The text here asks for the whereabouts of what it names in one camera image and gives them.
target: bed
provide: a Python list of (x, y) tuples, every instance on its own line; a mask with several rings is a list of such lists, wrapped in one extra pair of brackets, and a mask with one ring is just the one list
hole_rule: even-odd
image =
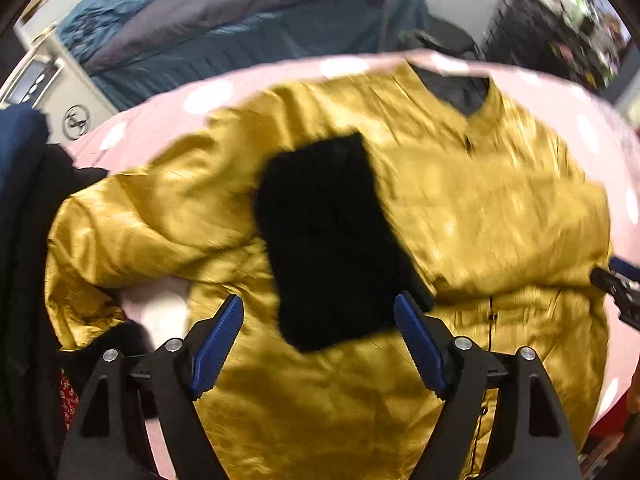
[(58, 35), (119, 110), (259, 63), (391, 50), (425, 0), (83, 0)]
[[(640, 143), (610, 105), (578, 85), (553, 76), (465, 62), (428, 50), (264, 64), (194, 82), (119, 113), (68, 150), (77, 166), (99, 166), (116, 173), (146, 163), (168, 143), (202, 128), (212, 110), (239, 104), (283, 80), (322, 80), (367, 70), (388, 70), (402, 58), (437, 72), (490, 73), (501, 90), (556, 129), (588, 177), (600, 181), (607, 189), (616, 254), (640, 262)], [(122, 305), (127, 315), (141, 322), (149, 330), (153, 343), (160, 346), (167, 339), (187, 332), (189, 286), (185, 280), (167, 276), (123, 290)], [(640, 353), (640, 334), (618, 320), (617, 308), (610, 297), (606, 300), (606, 311), (609, 352), (596, 420), (628, 389)], [(159, 423), (148, 421), (148, 431), (160, 474), (173, 478)]]

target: yellow satin shirt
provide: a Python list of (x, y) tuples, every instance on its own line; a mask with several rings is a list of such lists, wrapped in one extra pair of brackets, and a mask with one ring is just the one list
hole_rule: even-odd
[[(206, 130), (147, 165), (66, 200), (46, 271), (63, 349), (82, 348), (124, 318), (98, 286), (183, 276), (193, 282), (192, 321), (238, 294), (244, 326), (216, 386), (196, 403), (229, 477), (407, 478), (440, 401), (422, 386), (396, 331), (313, 354), (286, 344), (252, 215), (273, 155), (354, 130), (364, 136), (388, 222), (436, 293), (432, 315), (485, 349), (533, 347), (579, 445), (607, 351), (603, 298), (589, 284), (591, 268), (609, 254), (605, 191), (493, 83), (465, 117), (407, 63), (391, 74), (277, 86), (217, 112)], [(496, 397), (486, 395), (466, 474), (482, 463)]]

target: black fuzzy cloth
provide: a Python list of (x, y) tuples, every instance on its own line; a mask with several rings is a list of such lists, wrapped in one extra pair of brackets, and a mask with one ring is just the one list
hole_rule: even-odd
[(82, 395), (102, 354), (111, 348), (119, 350), (124, 357), (148, 354), (154, 350), (146, 329), (128, 320), (110, 328), (82, 349), (60, 352), (62, 367), (78, 397)]
[(403, 290), (432, 307), (386, 222), (360, 134), (276, 156), (255, 217), (280, 295), (280, 331), (300, 351), (393, 327)]

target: appliance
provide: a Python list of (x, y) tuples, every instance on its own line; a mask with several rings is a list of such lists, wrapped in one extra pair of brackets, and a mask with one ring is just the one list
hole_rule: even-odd
[(118, 111), (100, 92), (51, 27), (0, 88), (0, 109), (30, 103), (49, 123), (50, 143), (70, 144)]

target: blue gripper pad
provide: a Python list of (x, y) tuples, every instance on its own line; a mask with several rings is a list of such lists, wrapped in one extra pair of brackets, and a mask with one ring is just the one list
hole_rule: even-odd
[(622, 258), (612, 256), (609, 260), (609, 269), (618, 274), (622, 274), (634, 282), (640, 282), (640, 269)]
[(244, 320), (242, 300), (234, 297), (193, 359), (194, 398), (213, 388)]
[(404, 294), (394, 301), (394, 317), (415, 367), (418, 368), (424, 387), (444, 398), (449, 386), (444, 378), (442, 354), (422, 324), (423, 314), (417, 311)]

